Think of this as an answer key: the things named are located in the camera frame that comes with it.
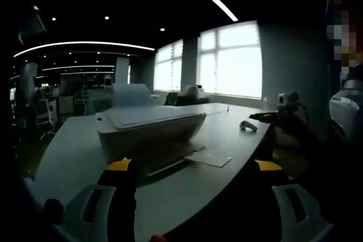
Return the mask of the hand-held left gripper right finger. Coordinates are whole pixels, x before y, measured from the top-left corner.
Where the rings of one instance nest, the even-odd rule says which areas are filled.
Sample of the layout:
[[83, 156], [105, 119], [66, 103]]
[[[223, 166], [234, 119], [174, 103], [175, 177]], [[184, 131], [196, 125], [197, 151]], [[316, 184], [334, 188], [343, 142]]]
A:
[[334, 227], [320, 213], [319, 202], [299, 184], [271, 187], [280, 218], [281, 241], [322, 241]]

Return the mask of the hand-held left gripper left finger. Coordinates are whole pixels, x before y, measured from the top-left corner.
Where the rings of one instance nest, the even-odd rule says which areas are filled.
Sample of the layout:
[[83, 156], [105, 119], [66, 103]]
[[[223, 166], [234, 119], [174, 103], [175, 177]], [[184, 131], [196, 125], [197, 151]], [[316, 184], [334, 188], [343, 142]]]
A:
[[65, 230], [76, 241], [135, 241], [135, 193], [136, 162], [111, 163], [67, 204]]

